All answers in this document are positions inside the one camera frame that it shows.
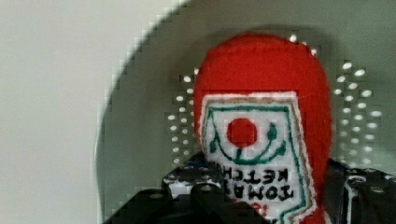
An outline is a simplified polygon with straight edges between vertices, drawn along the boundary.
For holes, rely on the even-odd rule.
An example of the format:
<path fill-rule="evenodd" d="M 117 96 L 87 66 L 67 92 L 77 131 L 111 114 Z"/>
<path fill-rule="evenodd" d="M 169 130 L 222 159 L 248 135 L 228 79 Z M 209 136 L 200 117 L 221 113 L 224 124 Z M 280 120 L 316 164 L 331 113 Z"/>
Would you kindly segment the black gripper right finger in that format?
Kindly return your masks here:
<path fill-rule="evenodd" d="M 328 224 L 396 224 L 396 177 L 329 160 L 324 202 Z"/>

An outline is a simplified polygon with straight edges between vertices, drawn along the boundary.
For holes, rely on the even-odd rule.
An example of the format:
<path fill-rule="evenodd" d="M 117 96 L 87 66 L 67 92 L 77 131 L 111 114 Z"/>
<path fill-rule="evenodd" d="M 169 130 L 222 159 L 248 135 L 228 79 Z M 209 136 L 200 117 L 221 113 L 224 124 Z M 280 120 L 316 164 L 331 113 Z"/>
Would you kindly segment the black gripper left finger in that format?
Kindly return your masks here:
<path fill-rule="evenodd" d="M 209 164 L 203 152 L 198 152 L 183 165 L 178 166 L 162 180 L 162 187 L 175 199 L 182 194 L 190 194 L 199 184 L 212 184 L 220 189 L 223 178 L 215 166 Z"/>

